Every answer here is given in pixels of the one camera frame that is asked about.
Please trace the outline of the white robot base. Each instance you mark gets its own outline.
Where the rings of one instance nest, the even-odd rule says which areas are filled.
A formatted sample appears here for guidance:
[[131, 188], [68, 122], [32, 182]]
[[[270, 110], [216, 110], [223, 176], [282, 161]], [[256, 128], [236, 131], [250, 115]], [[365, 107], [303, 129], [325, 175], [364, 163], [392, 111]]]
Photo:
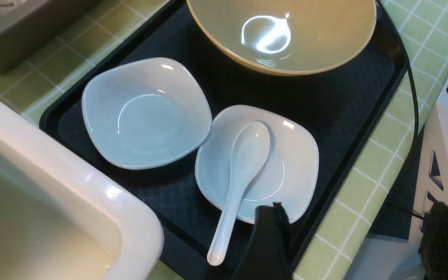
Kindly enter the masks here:
[[436, 202], [448, 205], [448, 78], [346, 280], [426, 280], [418, 249]]

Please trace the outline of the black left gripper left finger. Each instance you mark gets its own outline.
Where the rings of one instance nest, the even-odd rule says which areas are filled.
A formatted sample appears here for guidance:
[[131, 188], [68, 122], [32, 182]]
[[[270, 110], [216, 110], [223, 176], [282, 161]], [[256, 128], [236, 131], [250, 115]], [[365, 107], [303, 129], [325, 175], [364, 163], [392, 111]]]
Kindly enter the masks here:
[[258, 206], [251, 239], [232, 280], [291, 280], [290, 223], [281, 203]]

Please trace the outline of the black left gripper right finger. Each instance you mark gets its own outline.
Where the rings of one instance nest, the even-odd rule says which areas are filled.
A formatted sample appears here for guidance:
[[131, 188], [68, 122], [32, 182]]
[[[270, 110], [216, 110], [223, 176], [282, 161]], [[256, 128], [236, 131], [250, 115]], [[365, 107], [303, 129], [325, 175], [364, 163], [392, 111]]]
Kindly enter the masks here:
[[448, 280], [448, 205], [436, 202], [425, 220], [418, 254], [427, 280]]

